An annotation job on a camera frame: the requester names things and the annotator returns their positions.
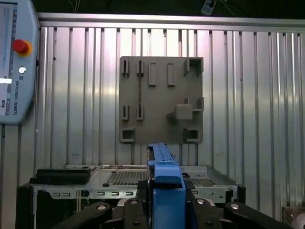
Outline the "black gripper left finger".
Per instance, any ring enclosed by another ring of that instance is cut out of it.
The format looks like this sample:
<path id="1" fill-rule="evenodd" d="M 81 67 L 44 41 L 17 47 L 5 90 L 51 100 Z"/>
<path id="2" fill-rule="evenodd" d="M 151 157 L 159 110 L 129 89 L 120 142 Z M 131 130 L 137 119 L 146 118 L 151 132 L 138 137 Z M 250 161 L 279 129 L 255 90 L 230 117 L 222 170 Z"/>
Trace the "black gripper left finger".
<path id="1" fill-rule="evenodd" d="M 94 203 L 66 220 L 54 229 L 149 229 L 146 181 L 140 181 L 135 198 L 121 199 L 112 208 L 104 202 Z"/>

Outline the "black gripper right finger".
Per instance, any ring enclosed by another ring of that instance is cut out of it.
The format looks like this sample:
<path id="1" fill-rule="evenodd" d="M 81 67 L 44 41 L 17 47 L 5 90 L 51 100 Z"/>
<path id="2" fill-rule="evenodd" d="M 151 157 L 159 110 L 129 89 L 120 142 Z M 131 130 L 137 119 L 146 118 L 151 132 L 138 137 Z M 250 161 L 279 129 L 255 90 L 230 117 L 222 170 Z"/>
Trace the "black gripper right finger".
<path id="1" fill-rule="evenodd" d="M 186 229 L 286 229 L 287 225 L 244 203 L 216 206 L 210 199 L 196 198 L 190 180 L 186 185 Z"/>

